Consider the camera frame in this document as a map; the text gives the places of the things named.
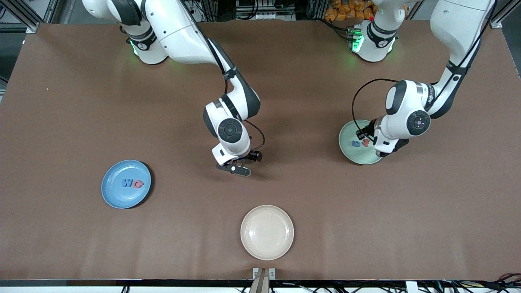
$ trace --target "blue plate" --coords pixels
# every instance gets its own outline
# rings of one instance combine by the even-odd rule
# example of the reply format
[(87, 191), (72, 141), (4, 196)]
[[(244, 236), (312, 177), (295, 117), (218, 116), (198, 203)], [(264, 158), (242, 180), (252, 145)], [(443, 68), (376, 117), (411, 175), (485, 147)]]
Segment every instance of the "blue plate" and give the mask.
[(128, 209), (143, 201), (152, 185), (152, 175), (145, 164), (126, 160), (112, 166), (101, 183), (101, 195), (108, 205)]

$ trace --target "gray floor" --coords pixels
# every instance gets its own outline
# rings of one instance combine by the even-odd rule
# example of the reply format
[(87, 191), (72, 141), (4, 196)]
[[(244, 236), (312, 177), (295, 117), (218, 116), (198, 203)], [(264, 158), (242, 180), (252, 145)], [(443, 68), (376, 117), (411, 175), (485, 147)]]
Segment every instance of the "gray floor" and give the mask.
[[(70, 1), (68, 11), (61, 13), (62, 23), (115, 23), (91, 16), (83, 7), (81, 0)], [(521, 68), (521, 8), (512, 12), (503, 21), (503, 33), (516, 67)], [(23, 33), (0, 33), (0, 76), (7, 79), (10, 77), (24, 38)]]

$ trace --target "brown tabletop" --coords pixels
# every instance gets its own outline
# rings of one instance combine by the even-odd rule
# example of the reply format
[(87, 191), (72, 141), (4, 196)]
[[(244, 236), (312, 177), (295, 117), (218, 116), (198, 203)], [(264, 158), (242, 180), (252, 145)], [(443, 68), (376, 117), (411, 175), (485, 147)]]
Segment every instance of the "brown tabletop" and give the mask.
[[(222, 278), (275, 267), (282, 279), (496, 279), (521, 271), (521, 82), (501, 30), (487, 30), (454, 106), (375, 165), (351, 164), (338, 133), (374, 78), (435, 82), (448, 50), (405, 22), (382, 62), (364, 62), (319, 22), (202, 25), (262, 101), (266, 135), (249, 178), (215, 168), (202, 120), (224, 85), (213, 65), (140, 62), (114, 25), (41, 25), (1, 114), (0, 278)], [(391, 83), (357, 101), (384, 114)], [(253, 145), (260, 142), (250, 128)], [(115, 163), (150, 165), (141, 206), (117, 210), (100, 183)], [(239, 236), (262, 204), (295, 225), (263, 262)]]

